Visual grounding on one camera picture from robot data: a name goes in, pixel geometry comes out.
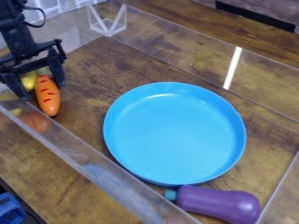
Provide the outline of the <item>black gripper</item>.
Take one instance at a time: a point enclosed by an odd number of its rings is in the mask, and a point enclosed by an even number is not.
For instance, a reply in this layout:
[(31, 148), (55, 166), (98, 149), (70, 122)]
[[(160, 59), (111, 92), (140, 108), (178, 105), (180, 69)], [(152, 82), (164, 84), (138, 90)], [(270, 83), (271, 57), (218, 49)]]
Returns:
[[(35, 25), (26, 21), (24, 10), (34, 10), (26, 5), (27, 0), (0, 0), (0, 33), (9, 49), (9, 54), (0, 58), (0, 81), (9, 87), (16, 96), (26, 102), (30, 95), (15, 72), (28, 72), (36, 68), (48, 66), (59, 88), (66, 86), (66, 75), (63, 62), (67, 59), (62, 48), (62, 40), (36, 43), (30, 27), (40, 28), (43, 24)], [(48, 51), (48, 56), (31, 64), (18, 67), (24, 60), (38, 56), (40, 52)]]

